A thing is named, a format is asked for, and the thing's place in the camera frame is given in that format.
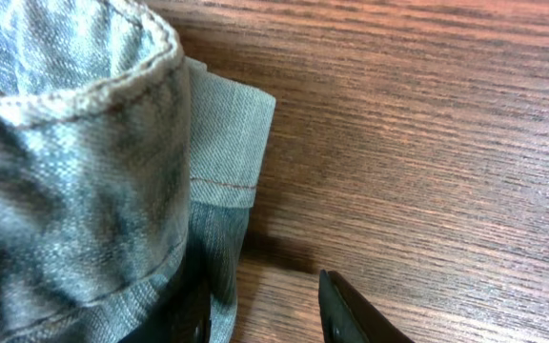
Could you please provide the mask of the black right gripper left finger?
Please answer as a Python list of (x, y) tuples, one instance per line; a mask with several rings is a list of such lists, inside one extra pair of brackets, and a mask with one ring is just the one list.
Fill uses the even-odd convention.
[(185, 281), (120, 343), (208, 343), (211, 292), (204, 263), (186, 263)]

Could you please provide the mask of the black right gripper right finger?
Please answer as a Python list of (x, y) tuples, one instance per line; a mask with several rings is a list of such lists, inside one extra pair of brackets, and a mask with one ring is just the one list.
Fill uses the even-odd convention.
[(339, 272), (320, 271), (318, 304), (325, 343), (413, 343)]

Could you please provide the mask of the light blue denim shorts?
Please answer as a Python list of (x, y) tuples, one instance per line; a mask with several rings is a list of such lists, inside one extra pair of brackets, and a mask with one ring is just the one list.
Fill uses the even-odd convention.
[(204, 263), (209, 342), (275, 111), (136, 1), (0, 1), (0, 342), (120, 342)]

